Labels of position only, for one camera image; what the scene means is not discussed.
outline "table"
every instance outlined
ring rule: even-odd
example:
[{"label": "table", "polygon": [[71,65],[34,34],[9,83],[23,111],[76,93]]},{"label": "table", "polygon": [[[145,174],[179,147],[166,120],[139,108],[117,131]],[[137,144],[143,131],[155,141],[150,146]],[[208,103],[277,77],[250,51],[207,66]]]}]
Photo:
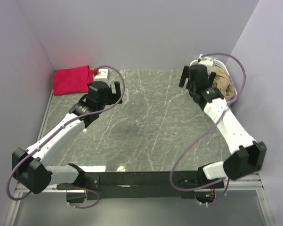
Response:
[{"label": "table", "polygon": [[[180,70],[121,73],[126,84],[123,103],[102,113],[86,132],[69,140],[51,165],[74,163],[101,166],[106,171],[171,170],[183,150],[213,125],[187,90],[178,87]],[[111,81],[119,81],[116,73],[111,73]],[[42,135],[53,129],[81,96],[53,96]],[[197,170],[228,156],[227,144],[216,129],[188,152],[178,170]]]}]

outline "brown cloth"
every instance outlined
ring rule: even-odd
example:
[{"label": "brown cloth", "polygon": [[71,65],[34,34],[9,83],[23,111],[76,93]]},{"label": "brown cloth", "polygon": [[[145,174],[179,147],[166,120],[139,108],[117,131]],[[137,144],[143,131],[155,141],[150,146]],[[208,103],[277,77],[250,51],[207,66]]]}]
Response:
[{"label": "brown cloth", "polygon": [[217,87],[227,101],[230,100],[234,96],[234,87],[230,82],[227,72],[216,66],[212,67],[211,72],[216,73],[216,78],[212,86]]}]

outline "red cloth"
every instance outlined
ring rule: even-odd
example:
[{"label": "red cloth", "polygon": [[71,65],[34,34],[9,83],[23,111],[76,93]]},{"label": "red cloth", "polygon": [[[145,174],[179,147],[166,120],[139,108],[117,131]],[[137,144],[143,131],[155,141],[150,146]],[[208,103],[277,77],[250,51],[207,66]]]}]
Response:
[{"label": "red cloth", "polygon": [[89,66],[58,69],[53,78],[53,94],[88,93],[88,82],[93,82],[93,70]]}]

